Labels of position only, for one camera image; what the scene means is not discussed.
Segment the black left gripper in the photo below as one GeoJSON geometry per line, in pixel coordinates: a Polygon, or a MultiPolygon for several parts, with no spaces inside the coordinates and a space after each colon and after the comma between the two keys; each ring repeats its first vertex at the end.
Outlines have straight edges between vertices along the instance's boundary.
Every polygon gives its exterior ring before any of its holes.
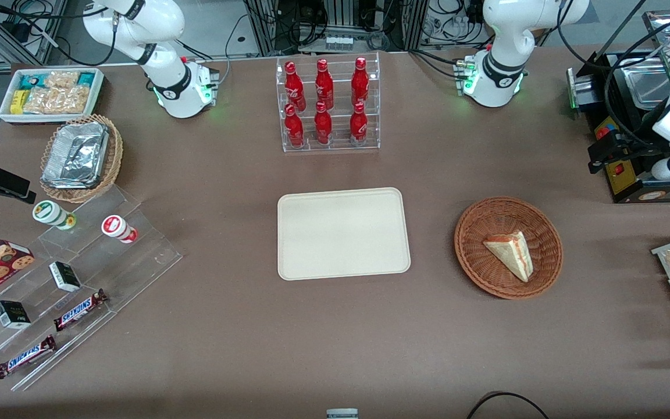
{"type": "Polygon", "coordinates": [[[587,153],[589,156],[588,170],[593,175],[616,161],[660,156],[664,154],[664,151],[657,144],[637,140],[620,131],[608,131],[603,138],[588,146],[587,153]]]}

